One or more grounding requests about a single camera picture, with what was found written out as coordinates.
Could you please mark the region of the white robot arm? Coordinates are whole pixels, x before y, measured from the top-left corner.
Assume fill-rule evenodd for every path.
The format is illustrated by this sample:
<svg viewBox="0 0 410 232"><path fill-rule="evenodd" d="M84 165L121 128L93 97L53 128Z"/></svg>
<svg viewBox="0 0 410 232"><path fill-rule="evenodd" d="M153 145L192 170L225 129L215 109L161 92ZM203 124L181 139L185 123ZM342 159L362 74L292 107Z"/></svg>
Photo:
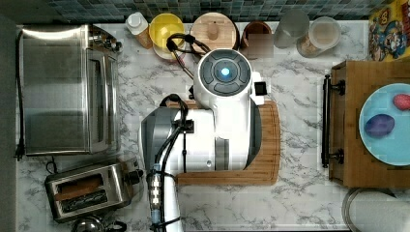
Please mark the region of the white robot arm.
<svg viewBox="0 0 410 232"><path fill-rule="evenodd" d="M263 102L255 92L259 83L244 55L215 49L200 59L193 77L196 108L170 94L142 120L139 147L153 232L183 232L177 175L243 170L254 160L261 130L256 107Z"/></svg>

